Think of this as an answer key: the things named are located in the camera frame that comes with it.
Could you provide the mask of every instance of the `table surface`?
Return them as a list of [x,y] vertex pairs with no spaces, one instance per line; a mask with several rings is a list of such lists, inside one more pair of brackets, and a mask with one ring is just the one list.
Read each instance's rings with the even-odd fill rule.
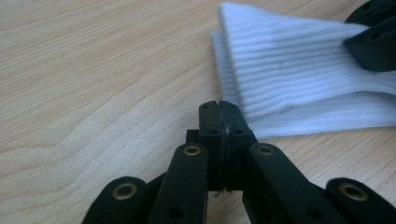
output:
[[[219,2],[0,2],[1,223],[80,223],[111,180],[166,171],[198,106],[220,99]],[[338,21],[363,3],[244,2]],[[321,187],[346,176],[396,205],[395,128],[265,142]],[[241,193],[211,193],[207,222],[249,223]]]

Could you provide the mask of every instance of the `screw hole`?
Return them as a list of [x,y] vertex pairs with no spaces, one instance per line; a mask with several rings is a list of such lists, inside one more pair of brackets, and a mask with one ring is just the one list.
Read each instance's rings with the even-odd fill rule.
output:
[[241,130],[235,130],[235,131],[233,131],[233,133],[234,134],[241,134],[241,133],[243,133]]
[[368,199],[368,196],[366,192],[364,192],[362,189],[348,184],[348,183],[342,183],[340,185],[340,191],[347,196],[348,198],[355,200],[355,201],[366,201]]
[[306,213],[307,213],[310,217],[312,217],[313,219],[316,219],[316,220],[320,220],[320,219],[323,218],[323,215],[322,215],[322,213],[320,212],[320,210],[318,210],[317,208],[314,208],[314,207],[307,207],[307,208],[306,208]]
[[133,183],[120,184],[113,190],[113,197],[117,200],[125,200],[134,196],[137,186]]
[[264,156],[271,156],[275,154],[274,149],[270,147],[259,146],[257,149]]
[[184,216],[184,212],[180,207],[174,206],[169,209],[169,217],[171,218],[181,218]]
[[363,6],[361,6],[362,10],[367,10],[370,7],[370,3],[366,3]]
[[198,147],[186,147],[184,148],[184,154],[188,156],[195,156],[201,153],[201,149]]
[[378,39],[380,36],[381,36],[380,33],[373,33],[373,34],[370,36],[370,38],[371,38],[372,40],[376,40],[376,39]]

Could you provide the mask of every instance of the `black plastic part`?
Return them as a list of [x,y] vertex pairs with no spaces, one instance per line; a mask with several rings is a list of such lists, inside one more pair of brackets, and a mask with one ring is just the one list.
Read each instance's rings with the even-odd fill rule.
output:
[[202,224],[206,218],[207,148],[178,147],[148,218],[148,223]]
[[[160,175],[148,184],[129,176],[111,181],[93,202],[82,223],[146,223],[163,177],[164,175]],[[134,184],[135,194],[123,200],[114,198],[113,193],[116,188],[124,184]]]
[[199,142],[209,150],[209,190],[224,189],[223,156],[224,135],[220,126],[219,109],[216,101],[207,102],[199,107]]
[[361,67],[376,72],[396,70],[396,1],[367,2],[346,22],[371,26],[344,41]]
[[336,178],[327,184],[329,201],[349,223],[396,223],[396,209],[362,183]]
[[166,174],[148,184],[133,177],[110,182],[83,223],[201,224],[207,192],[223,188],[244,191],[253,224],[396,223],[396,209],[362,183],[310,183],[279,148],[257,143],[236,105],[214,101],[200,106],[200,130],[187,130]]
[[220,111],[223,113],[223,123],[228,133],[229,145],[224,156],[224,182],[227,190],[242,190],[244,188],[242,158],[248,148],[257,143],[238,106],[220,101]]
[[358,7],[346,19],[347,23],[359,23],[374,26],[396,15],[396,1],[374,0]]
[[252,145],[247,168],[250,181],[270,209],[271,223],[346,223],[279,148]]
[[344,45],[363,68],[396,70],[396,16],[345,40]]

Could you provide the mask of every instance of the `wooden table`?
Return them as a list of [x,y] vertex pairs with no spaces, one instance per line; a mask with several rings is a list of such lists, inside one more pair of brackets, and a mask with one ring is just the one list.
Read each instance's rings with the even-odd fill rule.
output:
[[[80,223],[109,181],[166,171],[198,105],[220,99],[219,2],[0,3],[0,223]],[[364,1],[245,2],[342,21]],[[266,142],[319,186],[346,176],[396,205],[395,128]],[[248,223],[241,193],[210,194],[207,222]]]

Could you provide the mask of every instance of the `white cloth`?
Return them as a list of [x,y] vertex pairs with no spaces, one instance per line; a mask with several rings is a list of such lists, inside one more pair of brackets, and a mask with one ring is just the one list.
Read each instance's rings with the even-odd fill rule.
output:
[[259,138],[396,126],[396,72],[361,68],[343,40],[359,24],[219,6],[212,33],[223,100]]

